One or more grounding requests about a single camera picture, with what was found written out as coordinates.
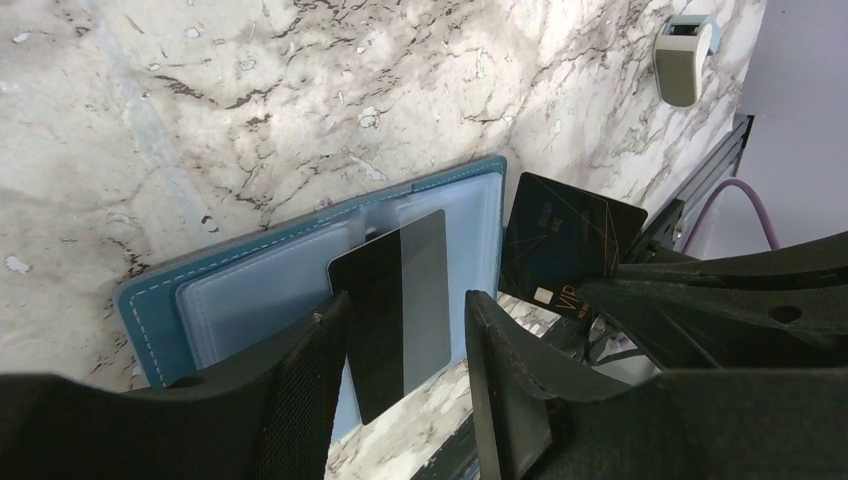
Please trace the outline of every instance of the white marble countertop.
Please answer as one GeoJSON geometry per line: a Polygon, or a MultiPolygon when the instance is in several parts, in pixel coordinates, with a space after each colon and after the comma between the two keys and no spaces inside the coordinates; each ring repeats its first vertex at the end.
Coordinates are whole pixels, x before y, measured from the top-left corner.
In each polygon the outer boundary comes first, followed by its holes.
{"type": "MultiPolygon", "coordinates": [[[[656,210],[729,130],[764,8],[2,2],[0,370],[144,385],[109,300],[121,279],[490,153],[508,196],[531,170],[656,210]],[[689,109],[658,100],[651,65],[678,13],[724,29],[689,109]]],[[[537,333],[552,318],[503,303],[537,333]]],[[[468,395],[460,365],[334,446],[328,478],[407,478],[468,395]]]]}

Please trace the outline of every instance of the card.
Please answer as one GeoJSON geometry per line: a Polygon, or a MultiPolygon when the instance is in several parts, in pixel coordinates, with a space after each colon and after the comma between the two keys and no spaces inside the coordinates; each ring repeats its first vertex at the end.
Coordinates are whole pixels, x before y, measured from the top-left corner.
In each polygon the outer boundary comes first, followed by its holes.
{"type": "Polygon", "coordinates": [[[611,276],[647,217],[641,208],[523,173],[504,236],[499,289],[567,318],[591,319],[577,285],[611,276]]]}
{"type": "Polygon", "coordinates": [[[348,362],[363,424],[450,361],[445,233],[437,210],[328,266],[333,292],[350,296],[348,362]]]}

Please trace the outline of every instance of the gray marble vein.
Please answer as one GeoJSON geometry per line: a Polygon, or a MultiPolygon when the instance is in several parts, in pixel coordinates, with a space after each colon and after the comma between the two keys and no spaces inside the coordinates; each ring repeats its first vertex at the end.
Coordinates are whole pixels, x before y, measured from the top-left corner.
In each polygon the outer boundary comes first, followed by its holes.
{"type": "MultiPolygon", "coordinates": [[[[656,211],[729,130],[764,1],[0,2],[0,369],[144,385],[109,301],[150,265],[500,153],[656,211]],[[672,14],[724,29],[658,99],[672,14]]],[[[552,316],[501,303],[534,333],[552,316]]],[[[468,415],[464,365],[334,446],[407,478],[468,415]]]]}

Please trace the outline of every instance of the blue wallet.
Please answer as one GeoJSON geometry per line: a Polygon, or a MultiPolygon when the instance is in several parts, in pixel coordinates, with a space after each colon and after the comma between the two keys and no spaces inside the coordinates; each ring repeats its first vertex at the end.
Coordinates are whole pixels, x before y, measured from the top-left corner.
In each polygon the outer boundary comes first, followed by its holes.
{"type": "MultiPolygon", "coordinates": [[[[506,159],[493,157],[353,198],[201,250],[123,283],[114,296],[154,387],[221,361],[290,325],[331,296],[328,264],[385,232],[444,211],[449,368],[465,357],[467,290],[494,296],[506,159]]],[[[414,326],[418,331],[426,325],[414,326]]],[[[361,423],[345,366],[333,441],[361,423]]]]}

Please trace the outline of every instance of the white stitching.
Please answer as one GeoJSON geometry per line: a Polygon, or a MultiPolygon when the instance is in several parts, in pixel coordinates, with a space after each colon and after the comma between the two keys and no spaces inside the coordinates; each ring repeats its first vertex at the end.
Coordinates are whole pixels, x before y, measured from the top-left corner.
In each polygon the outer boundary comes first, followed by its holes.
{"type": "MultiPolygon", "coordinates": [[[[432,189],[432,188],[438,187],[439,185],[444,185],[445,183],[448,183],[448,182],[450,182],[450,181],[452,181],[452,180],[456,180],[457,178],[467,177],[467,176],[470,176],[470,175],[471,175],[472,173],[474,173],[474,172],[479,172],[479,171],[481,171],[481,170],[486,170],[486,169],[489,169],[489,168],[490,168],[490,167],[479,167],[479,168],[475,168],[474,170],[469,170],[469,171],[464,172],[464,173],[461,173],[461,174],[453,175],[453,176],[448,177],[448,178],[446,178],[446,179],[444,179],[444,180],[442,180],[442,181],[439,181],[439,182],[433,183],[433,184],[431,184],[431,185],[428,185],[428,186],[426,187],[426,190],[430,190],[430,189],[432,189]]],[[[500,169],[500,170],[498,171],[498,173],[500,173],[501,175],[505,175],[505,173],[504,173],[503,169],[500,169]]],[[[141,296],[141,295],[144,295],[144,294],[145,294],[145,293],[147,293],[147,292],[150,292],[150,291],[152,291],[152,290],[155,290],[156,288],[159,288],[159,287],[161,287],[161,286],[167,285],[167,284],[169,284],[169,283],[171,283],[171,282],[173,282],[173,281],[177,281],[177,280],[179,280],[179,279],[181,279],[181,278],[184,278],[184,277],[186,277],[186,276],[192,276],[192,275],[194,275],[195,273],[201,273],[201,272],[204,272],[204,271],[206,271],[206,270],[209,270],[210,268],[215,268],[215,267],[217,267],[218,265],[226,265],[226,264],[228,264],[228,263],[232,262],[233,260],[237,260],[237,259],[239,259],[239,258],[242,258],[242,257],[244,257],[244,256],[250,255],[250,254],[252,254],[252,253],[254,253],[254,252],[257,252],[257,251],[259,251],[259,250],[263,250],[263,249],[268,248],[268,247],[270,247],[270,246],[272,246],[272,245],[276,245],[276,244],[278,244],[278,243],[280,243],[280,242],[282,242],[282,241],[289,240],[289,239],[291,239],[291,238],[294,238],[294,237],[300,236],[300,235],[302,235],[302,234],[304,234],[304,233],[306,233],[306,232],[309,232],[309,231],[311,231],[311,230],[314,230],[314,229],[316,229],[316,228],[323,227],[325,224],[329,223],[332,219],[334,219],[334,218],[336,218],[336,217],[338,217],[338,216],[344,215],[344,214],[346,214],[346,213],[349,213],[349,212],[351,212],[351,211],[353,211],[353,210],[356,210],[357,208],[362,208],[362,207],[364,207],[364,206],[366,206],[366,205],[370,205],[370,204],[375,203],[375,202],[384,202],[384,201],[386,201],[386,200],[391,200],[391,199],[393,199],[393,198],[402,197],[402,196],[404,196],[404,195],[411,195],[411,194],[413,194],[413,193],[418,193],[418,192],[420,192],[420,191],[422,191],[422,190],[416,190],[415,188],[413,188],[413,189],[411,189],[411,190],[409,190],[409,191],[401,191],[401,192],[398,192],[398,193],[395,193],[395,194],[392,194],[392,195],[387,195],[387,196],[385,196],[385,197],[375,198],[374,200],[369,200],[369,201],[367,201],[367,202],[365,202],[365,203],[360,203],[360,204],[358,204],[358,205],[356,205],[356,206],[349,207],[349,208],[347,208],[347,209],[345,209],[345,210],[342,210],[341,212],[337,212],[337,213],[335,213],[335,214],[333,214],[333,215],[330,215],[329,217],[319,219],[315,225],[313,225],[313,226],[311,226],[311,227],[309,227],[309,228],[303,229],[303,230],[301,230],[301,231],[299,231],[299,232],[297,232],[297,233],[293,233],[293,234],[288,235],[288,236],[286,236],[286,237],[279,238],[279,239],[277,239],[277,240],[274,240],[273,242],[266,243],[266,244],[261,245],[261,246],[259,246],[259,247],[254,247],[253,249],[251,249],[251,250],[249,250],[249,251],[247,251],[247,252],[242,252],[242,253],[236,254],[236,255],[234,255],[234,256],[232,256],[232,257],[230,257],[230,258],[227,258],[227,259],[221,260],[220,262],[211,263],[211,264],[209,264],[209,265],[207,265],[207,266],[205,266],[205,267],[200,267],[200,268],[198,268],[197,270],[192,270],[192,271],[190,271],[190,272],[188,272],[188,273],[184,273],[184,274],[181,274],[181,275],[177,275],[176,277],[174,277],[174,278],[172,278],[172,279],[163,280],[161,283],[158,283],[158,284],[156,284],[156,285],[154,285],[154,286],[152,286],[152,287],[145,288],[145,289],[143,289],[143,290],[139,290],[138,292],[136,292],[136,293],[132,294],[132,295],[130,296],[130,300],[129,300],[130,308],[132,309],[133,316],[135,317],[135,321],[136,321],[136,323],[138,323],[138,326],[139,326],[139,328],[141,329],[141,335],[142,335],[142,337],[144,338],[144,343],[145,343],[145,345],[147,346],[147,352],[150,354],[150,358],[153,360],[153,366],[154,366],[154,367],[156,367],[156,373],[159,375],[159,381],[161,381],[161,382],[162,382],[162,385],[165,385],[165,378],[164,378],[164,376],[162,375],[162,371],[159,369],[159,362],[156,360],[156,355],[153,353],[153,347],[150,345],[150,339],[147,337],[147,332],[145,332],[145,330],[144,330],[144,325],[142,324],[142,322],[141,322],[141,318],[140,318],[140,317],[139,317],[139,315],[138,315],[138,311],[137,311],[137,310],[136,310],[136,308],[135,308],[134,300],[135,300],[135,298],[136,298],[136,297],[139,297],[139,296],[141,296]]]]}

